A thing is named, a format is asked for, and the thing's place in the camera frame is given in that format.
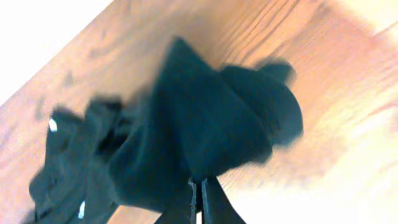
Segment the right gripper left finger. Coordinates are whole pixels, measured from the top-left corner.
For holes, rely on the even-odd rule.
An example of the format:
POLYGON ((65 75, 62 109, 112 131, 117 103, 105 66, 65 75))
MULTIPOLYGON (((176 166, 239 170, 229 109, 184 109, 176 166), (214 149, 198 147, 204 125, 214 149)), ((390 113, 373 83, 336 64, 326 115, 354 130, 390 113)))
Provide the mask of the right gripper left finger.
POLYGON ((155 224, 196 224, 197 185, 189 179, 171 206, 161 214, 155 224))

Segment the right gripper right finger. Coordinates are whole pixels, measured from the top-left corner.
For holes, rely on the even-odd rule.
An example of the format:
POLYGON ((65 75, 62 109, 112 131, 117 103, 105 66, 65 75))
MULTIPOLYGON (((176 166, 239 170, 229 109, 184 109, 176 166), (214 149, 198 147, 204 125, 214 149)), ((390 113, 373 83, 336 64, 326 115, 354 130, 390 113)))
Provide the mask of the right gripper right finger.
POLYGON ((228 200, 216 177, 201 183, 203 202, 202 223, 204 224, 246 224, 228 200))

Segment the black t-shirt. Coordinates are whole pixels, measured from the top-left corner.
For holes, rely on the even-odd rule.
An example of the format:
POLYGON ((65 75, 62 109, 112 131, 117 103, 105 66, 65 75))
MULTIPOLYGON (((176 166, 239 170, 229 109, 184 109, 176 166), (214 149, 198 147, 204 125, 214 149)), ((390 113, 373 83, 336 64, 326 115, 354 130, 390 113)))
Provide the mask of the black t-shirt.
POLYGON ((290 63, 212 69, 175 39, 154 84, 130 105, 95 98, 84 117, 57 107, 49 119, 45 162, 31 180, 34 223, 107 223, 120 206, 160 213, 189 179, 197 185, 248 163, 303 133, 288 88, 290 63))

